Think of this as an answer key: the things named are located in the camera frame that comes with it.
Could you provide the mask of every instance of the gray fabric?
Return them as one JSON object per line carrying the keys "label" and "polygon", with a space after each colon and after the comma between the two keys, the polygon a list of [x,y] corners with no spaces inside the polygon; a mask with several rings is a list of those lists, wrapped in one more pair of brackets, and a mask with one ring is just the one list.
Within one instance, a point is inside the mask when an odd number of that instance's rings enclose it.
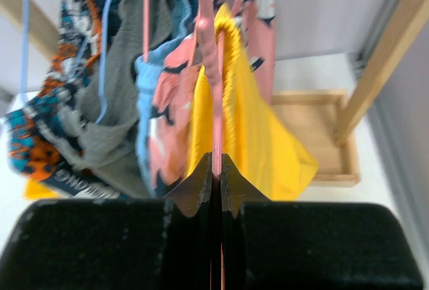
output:
{"label": "gray fabric", "polygon": [[[106,59],[106,114],[99,125],[94,123],[101,112],[99,73],[96,71],[77,99],[77,111],[67,106],[60,110],[64,130],[78,137],[83,156],[69,144],[57,148],[75,169],[89,168],[114,188],[133,197],[147,198],[149,193],[135,155],[137,90],[131,70],[135,58],[142,53],[143,0],[121,0],[119,13],[122,24]],[[149,30],[151,48],[158,47],[170,36],[172,17],[167,0],[150,0]]]}

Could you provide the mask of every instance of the wooden shelf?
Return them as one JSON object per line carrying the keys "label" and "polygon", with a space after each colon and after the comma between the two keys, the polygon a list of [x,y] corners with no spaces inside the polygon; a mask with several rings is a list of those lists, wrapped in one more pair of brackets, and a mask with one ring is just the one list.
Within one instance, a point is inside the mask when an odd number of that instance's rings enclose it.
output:
{"label": "wooden shelf", "polygon": [[319,162],[312,185],[353,186],[360,180],[354,135],[340,147],[334,142],[334,126],[346,101],[345,90],[273,95],[271,107],[279,120]]}

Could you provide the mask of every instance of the white wall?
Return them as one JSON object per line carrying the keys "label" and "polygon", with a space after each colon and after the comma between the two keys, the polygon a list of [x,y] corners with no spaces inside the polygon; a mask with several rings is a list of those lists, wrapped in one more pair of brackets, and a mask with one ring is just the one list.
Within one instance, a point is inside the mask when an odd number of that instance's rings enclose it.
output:
{"label": "white wall", "polygon": [[[360,51],[384,1],[275,0],[278,60]],[[55,24],[58,24],[60,0],[35,0],[35,2]],[[16,56],[19,55],[20,40],[16,32],[10,30],[10,26],[4,26],[3,21],[0,23],[1,34],[10,33],[7,36],[8,43],[0,44],[0,64],[9,66],[8,73],[0,75],[0,86],[10,93],[16,93],[19,88],[17,77],[19,60],[16,60]],[[32,57],[29,89],[37,90],[47,65],[46,61],[37,55],[32,54]]]}
{"label": "white wall", "polygon": [[385,0],[275,0],[277,57],[359,52]]}

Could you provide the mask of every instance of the pink hanger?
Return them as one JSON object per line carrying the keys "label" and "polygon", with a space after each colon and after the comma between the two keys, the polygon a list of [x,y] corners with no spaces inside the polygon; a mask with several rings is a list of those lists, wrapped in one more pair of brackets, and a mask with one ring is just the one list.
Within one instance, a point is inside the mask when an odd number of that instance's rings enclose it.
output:
{"label": "pink hanger", "polygon": [[[216,179],[222,172],[222,96],[223,85],[219,72],[219,57],[215,36],[215,17],[212,0],[198,0],[200,18],[196,24],[196,34],[202,53],[202,62],[205,68],[208,83],[213,98],[213,150],[212,172]],[[223,46],[219,46],[223,57]]]}
{"label": "pink hanger", "polygon": [[[200,21],[200,11],[198,11],[196,17],[195,17],[195,26],[198,24],[198,22]],[[192,63],[194,62],[194,58],[195,58],[195,51],[196,51],[196,27],[194,28],[194,32],[192,33],[192,51],[189,53],[189,59],[188,59],[188,67],[190,67],[192,65]]]}
{"label": "pink hanger", "polygon": [[147,62],[149,56],[149,15],[150,15],[150,1],[143,0],[143,61]]}

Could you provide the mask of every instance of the yellow cloth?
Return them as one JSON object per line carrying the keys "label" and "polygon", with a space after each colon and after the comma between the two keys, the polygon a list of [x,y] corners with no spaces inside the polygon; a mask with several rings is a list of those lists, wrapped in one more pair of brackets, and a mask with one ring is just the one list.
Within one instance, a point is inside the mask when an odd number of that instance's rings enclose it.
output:
{"label": "yellow cloth", "polygon": [[28,200],[39,200],[41,198],[59,198],[60,196],[45,185],[35,181],[34,179],[29,179],[27,180],[24,197]]}
{"label": "yellow cloth", "polygon": [[[249,182],[272,200],[295,200],[316,175],[315,158],[277,120],[260,97],[239,30],[226,5],[214,26],[225,35],[223,153]],[[212,150],[212,98],[201,68],[194,92],[186,177]]]}

